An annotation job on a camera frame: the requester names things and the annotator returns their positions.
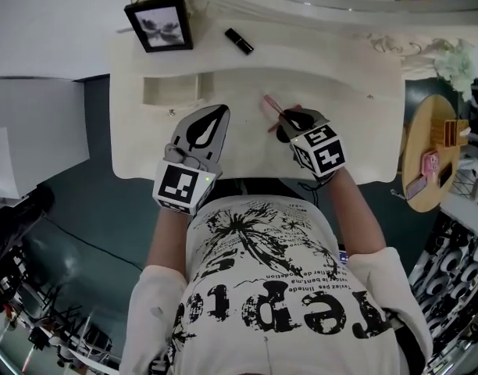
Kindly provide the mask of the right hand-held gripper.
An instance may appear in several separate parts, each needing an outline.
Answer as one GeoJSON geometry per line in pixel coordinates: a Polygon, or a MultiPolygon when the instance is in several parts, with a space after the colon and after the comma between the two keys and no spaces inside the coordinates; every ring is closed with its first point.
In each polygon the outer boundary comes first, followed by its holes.
{"type": "Polygon", "coordinates": [[[276,138],[294,152],[294,161],[316,180],[329,180],[346,163],[340,136],[319,111],[286,109],[280,114],[276,138]]]}

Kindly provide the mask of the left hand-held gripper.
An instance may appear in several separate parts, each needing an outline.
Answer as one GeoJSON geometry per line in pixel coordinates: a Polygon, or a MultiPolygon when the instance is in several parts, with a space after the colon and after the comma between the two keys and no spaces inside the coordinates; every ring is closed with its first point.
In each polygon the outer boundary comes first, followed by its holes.
{"type": "Polygon", "coordinates": [[[152,197],[164,209],[194,215],[223,171],[223,150],[230,109],[227,105],[201,108],[184,117],[164,148],[156,167],[152,197]]]}

